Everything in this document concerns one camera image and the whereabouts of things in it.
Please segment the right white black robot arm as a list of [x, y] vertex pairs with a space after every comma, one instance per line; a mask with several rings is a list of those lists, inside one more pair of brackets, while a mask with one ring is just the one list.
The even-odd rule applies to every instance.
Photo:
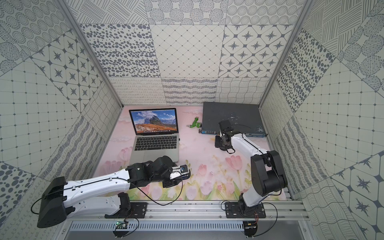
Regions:
[[230, 121], [219, 122], [220, 134], [215, 138], [215, 147], [222, 151], [241, 152], [250, 158], [251, 182], [249, 190], [239, 197], [239, 214], [244, 217], [261, 213], [262, 201], [281, 192], [288, 186], [282, 159], [277, 151], [267, 151], [252, 143], [245, 134], [234, 130]]

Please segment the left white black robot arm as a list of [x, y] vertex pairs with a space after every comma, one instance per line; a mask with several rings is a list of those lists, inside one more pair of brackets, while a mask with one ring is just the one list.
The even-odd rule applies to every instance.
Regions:
[[37, 227], [49, 228], [68, 217], [98, 213], [110, 219], [126, 218], [131, 213], [128, 190], [141, 190], [150, 183], [162, 183], [163, 188], [171, 188], [190, 176], [188, 166], [178, 166], [168, 156], [163, 156], [96, 178], [67, 181], [65, 177], [58, 177], [39, 199]]

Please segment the black wireless mouse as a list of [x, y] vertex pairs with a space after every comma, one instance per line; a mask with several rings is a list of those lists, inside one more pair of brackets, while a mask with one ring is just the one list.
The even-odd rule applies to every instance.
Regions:
[[181, 167], [180, 173], [182, 174], [183, 181], [188, 180], [191, 177], [191, 172], [187, 167]]

